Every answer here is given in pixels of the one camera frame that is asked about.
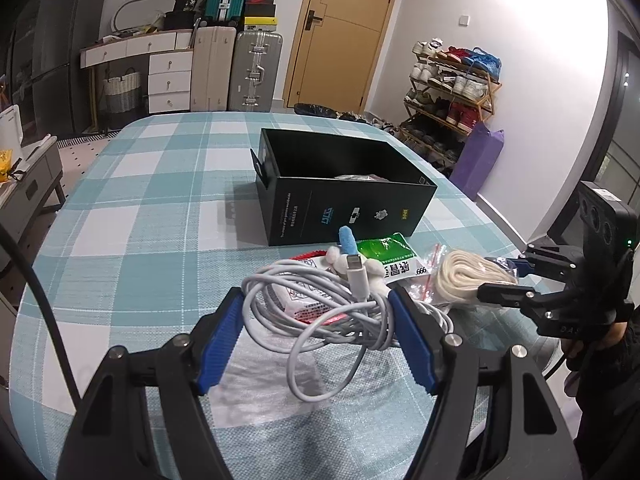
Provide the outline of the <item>person's right hand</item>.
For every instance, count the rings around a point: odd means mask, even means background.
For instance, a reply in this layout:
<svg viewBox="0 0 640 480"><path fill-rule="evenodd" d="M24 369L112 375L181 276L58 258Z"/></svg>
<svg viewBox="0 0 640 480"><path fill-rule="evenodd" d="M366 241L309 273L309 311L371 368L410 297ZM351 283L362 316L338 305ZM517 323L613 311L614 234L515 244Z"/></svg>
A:
<svg viewBox="0 0 640 480"><path fill-rule="evenodd" d="M600 341L600 344L598 345L598 349L602 350L606 348L611 348L616 344L618 344L619 342L621 342L625 337L626 329L627 329L626 322L614 323L611 326L611 328L608 330L604 338Z"/></svg>

